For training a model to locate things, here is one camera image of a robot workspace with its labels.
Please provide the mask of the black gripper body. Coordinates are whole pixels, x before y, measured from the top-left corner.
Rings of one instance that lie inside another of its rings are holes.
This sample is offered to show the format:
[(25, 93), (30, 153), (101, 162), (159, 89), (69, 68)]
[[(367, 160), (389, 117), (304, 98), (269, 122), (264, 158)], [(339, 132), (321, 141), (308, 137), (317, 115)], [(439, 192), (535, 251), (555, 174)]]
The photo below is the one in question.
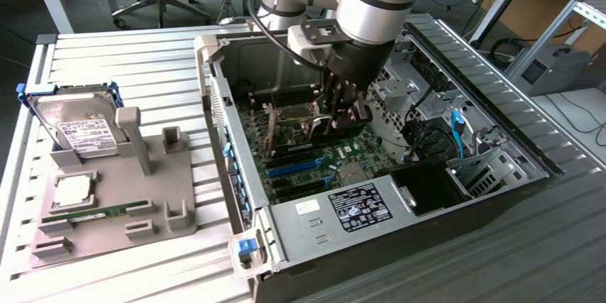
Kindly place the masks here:
[(392, 52), (395, 41), (365, 44), (356, 40), (332, 45), (327, 59), (328, 70), (343, 80), (367, 89)]

